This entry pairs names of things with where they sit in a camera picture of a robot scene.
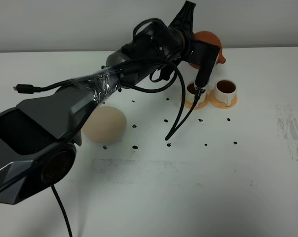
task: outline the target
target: clear tape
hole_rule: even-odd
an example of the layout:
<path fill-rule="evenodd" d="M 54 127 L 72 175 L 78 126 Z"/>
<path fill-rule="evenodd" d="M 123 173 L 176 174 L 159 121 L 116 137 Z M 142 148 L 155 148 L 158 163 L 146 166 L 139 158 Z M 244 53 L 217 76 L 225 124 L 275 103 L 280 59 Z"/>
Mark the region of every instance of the clear tape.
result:
<path fill-rule="evenodd" d="M 118 76 L 112 67 L 104 68 L 94 74 L 69 80 L 72 84 L 88 92 L 93 92 L 93 101 L 101 104 L 120 88 Z"/>

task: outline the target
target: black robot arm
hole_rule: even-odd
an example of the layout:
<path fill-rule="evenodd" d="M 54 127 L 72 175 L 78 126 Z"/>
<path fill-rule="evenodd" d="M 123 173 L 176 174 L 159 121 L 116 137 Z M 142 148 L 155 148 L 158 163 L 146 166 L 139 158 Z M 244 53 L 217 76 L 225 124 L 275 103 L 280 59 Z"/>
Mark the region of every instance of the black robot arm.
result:
<path fill-rule="evenodd" d="M 81 145 L 80 129 L 92 111 L 120 87 L 156 93 L 168 88 L 178 76 L 182 102 L 166 140 L 172 136 L 188 116 L 178 125 L 185 99 L 178 64 L 186 61 L 200 65 L 195 80 L 195 87 L 200 89 L 197 102 L 220 49 L 193 39 L 195 5 L 186 1 L 169 27 L 156 18 L 139 24 L 132 42 L 110 55 L 106 67 L 93 75 L 44 88 L 15 87 L 19 93 L 59 89 L 51 96 L 24 100 L 0 113 L 0 203 L 16 204 L 60 181 L 74 162 L 74 143 Z M 159 80 L 169 80 L 175 73 L 160 89 L 136 86 L 156 70 L 160 70 Z"/>

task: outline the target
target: cup rim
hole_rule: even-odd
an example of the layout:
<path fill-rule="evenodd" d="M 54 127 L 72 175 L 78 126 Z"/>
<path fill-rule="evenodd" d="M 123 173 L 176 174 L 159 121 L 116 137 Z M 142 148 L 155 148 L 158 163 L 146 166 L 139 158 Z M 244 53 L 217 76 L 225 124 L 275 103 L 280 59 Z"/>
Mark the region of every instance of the cup rim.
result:
<path fill-rule="evenodd" d="M 235 90 L 234 90 L 233 92 L 225 93 L 225 92 L 222 92 L 221 90 L 219 90 L 219 88 L 217 87 L 217 84 L 218 84 L 218 82 L 221 82 L 221 81 L 224 81 L 224 80 L 225 80 L 225 81 L 228 81 L 228 82 L 231 82 L 232 84 L 234 84 Z M 232 93 L 234 93 L 234 92 L 237 91 L 237 85 L 236 85 L 233 81 L 228 80 L 228 79 L 223 79 L 223 80 L 219 80 L 219 81 L 217 81 L 217 82 L 216 82 L 216 88 L 217 88 L 217 90 L 220 91 L 222 94 L 226 94 L 226 95 L 232 94 Z"/>

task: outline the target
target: table surface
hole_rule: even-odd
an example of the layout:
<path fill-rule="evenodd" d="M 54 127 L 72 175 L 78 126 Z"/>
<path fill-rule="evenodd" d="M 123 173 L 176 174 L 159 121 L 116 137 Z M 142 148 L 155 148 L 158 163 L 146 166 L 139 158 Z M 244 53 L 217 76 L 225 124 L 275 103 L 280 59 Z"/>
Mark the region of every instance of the table surface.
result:
<path fill-rule="evenodd" d="M 0 53 L 0 112 L 51 93 L 14 93 L 18 82 L 46 86 L 91 74 L 110 53 Z M 298 47 L 223 54 L 209 85 L 234 81 L 238 103 L 193 112 L 168 142 L 178 81 L 158 94 L 124 89 L 106 101 L 126 115 L 123 137 L 104 150 L 83 136 L 73 168 L 56 185 L 74 237 L 298 237 Z M 187 63 L 179 69 L 186 83 L 195 79 Z M 51 189 L 1 204 L 0 236 L 67 237 Z"/>

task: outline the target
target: wall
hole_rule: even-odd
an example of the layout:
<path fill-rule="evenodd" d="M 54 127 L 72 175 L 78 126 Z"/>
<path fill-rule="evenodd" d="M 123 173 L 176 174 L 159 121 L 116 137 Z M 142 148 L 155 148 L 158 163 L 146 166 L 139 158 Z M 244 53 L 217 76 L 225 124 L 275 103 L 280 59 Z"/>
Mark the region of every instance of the wall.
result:
<path fill-rule="evenodd" d="M 184 0 L 0 0 L 0 51 L 115 50 L 142 20 L 169 24 Z M 298 45 L 298 0 L 195 0 L 194 31 L 225 47 Z"/>

